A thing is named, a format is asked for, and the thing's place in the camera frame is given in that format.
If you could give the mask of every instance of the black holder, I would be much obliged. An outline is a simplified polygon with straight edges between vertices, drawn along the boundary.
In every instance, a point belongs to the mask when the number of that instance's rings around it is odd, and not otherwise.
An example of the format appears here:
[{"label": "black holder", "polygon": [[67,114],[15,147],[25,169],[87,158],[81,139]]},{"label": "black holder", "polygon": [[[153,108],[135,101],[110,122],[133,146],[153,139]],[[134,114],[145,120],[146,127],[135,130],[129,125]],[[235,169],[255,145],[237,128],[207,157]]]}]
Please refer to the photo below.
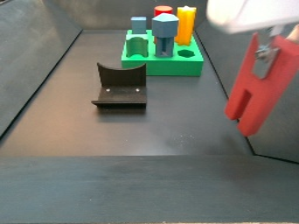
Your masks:
[{"label": "black holder", "polygon": [[98,63],[102,83],[98,107],[146,107],[146,64],[130,69],[115,69]]}]

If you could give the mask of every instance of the yellow block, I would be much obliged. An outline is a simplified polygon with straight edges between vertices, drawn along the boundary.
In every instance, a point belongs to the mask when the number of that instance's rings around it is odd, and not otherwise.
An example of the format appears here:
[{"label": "yellow block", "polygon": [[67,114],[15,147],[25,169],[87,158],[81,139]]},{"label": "yellow block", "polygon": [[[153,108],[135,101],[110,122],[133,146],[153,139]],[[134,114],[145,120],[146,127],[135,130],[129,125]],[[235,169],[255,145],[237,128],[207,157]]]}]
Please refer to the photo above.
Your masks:
[{"label": "yellow block", "polygon": [[179,46],[189,46],[191,44],[195,14],[195,7],[185,6],[178,8],[179,30],[175,42]]}]

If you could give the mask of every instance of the gray wall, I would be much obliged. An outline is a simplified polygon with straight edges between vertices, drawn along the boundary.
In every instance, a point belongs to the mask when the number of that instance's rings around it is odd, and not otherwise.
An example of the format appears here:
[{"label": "gray wall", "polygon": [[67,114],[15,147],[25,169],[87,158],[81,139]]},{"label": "gray wall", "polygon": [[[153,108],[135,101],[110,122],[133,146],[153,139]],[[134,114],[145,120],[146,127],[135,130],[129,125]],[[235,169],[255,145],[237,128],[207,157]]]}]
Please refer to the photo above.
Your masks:
[{"label": "gray wall", "polygon": [[157,5],[171,5],[177,8],[189,5],[198,8],[195,26],[206,18],[207,0],[54,0],[66,10],[85,30],[127,30],[131,17],[146,16],[151,28],[151,18]]},{"label": "gray wall", "polygon": [[[290,24],[282,33],[288,36]],[[197,29],[226,92],[234,86],[253,32],[229,35],[206,20]],[[249,138],[258,155],[299,162],[299,75],[296,76],[259,132]]]},{"label": "gray wall", "polygon": [[81,27],[51,0],[0,5],[0,136],[66,53]]}]

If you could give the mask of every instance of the green base plate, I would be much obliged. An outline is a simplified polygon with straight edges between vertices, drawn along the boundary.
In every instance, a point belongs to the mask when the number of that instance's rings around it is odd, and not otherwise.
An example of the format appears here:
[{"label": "green base plate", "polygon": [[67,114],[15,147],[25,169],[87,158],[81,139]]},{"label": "green base plate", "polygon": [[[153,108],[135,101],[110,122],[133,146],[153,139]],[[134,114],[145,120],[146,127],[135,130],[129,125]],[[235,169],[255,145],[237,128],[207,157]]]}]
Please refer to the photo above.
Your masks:
[{"label": "green base plate", "polygon": [[135,54],[129,58],[126,43],[122,55],[123,68],[139,67],[146,63],[147,75],[201,76],[203,57],[194,37],[191,37],[191,45],[178,45],[174,43],[171,58],[158,58],[155,57],[155,37],[151,30],[147,30],[147,35],[149,57]]}]

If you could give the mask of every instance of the red cylinder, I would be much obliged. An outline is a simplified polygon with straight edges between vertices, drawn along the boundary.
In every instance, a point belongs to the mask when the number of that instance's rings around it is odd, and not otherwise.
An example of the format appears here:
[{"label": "red cylinder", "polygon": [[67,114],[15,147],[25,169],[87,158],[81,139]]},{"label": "red cylinder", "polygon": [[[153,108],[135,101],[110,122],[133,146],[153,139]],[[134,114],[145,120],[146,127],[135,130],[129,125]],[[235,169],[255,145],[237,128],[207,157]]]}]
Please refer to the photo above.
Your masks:
[{"label": "red cylinder", "polygon": [[159,16],[162,13],[174,14],[174,8],[167,5],[159,5],[154,7],[154,16]]}]

